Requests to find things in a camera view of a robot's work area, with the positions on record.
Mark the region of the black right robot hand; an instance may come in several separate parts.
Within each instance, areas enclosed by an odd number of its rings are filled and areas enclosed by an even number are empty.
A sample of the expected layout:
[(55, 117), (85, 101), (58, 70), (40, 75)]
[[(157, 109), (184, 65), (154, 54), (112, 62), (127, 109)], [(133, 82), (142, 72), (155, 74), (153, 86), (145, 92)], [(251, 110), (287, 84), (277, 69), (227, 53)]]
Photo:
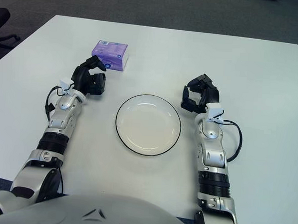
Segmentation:
[[(200, 94), (199, 103), (189, 98), (189, 91)], [(206, 74), (194, 78), (184, 86), (181, 108), (189, 112), (202, 114), (206, 113), (206, 105), (209, 103), (219, 103), (219, 91)]]

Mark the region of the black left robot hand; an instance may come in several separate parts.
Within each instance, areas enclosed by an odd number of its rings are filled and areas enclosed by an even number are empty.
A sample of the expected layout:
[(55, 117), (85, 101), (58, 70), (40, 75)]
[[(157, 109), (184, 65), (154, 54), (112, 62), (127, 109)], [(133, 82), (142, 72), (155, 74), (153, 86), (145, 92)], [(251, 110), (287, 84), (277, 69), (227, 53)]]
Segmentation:
[(106, 72), (106, 68), (97, 56), (91, 56), (84, 63), (77, 66), (72, 74), (73, 88), (87, 94), (101, 95), (105, 91), (106, 76), (104, 73), (90, 74), (91, 69), (99, 68)]

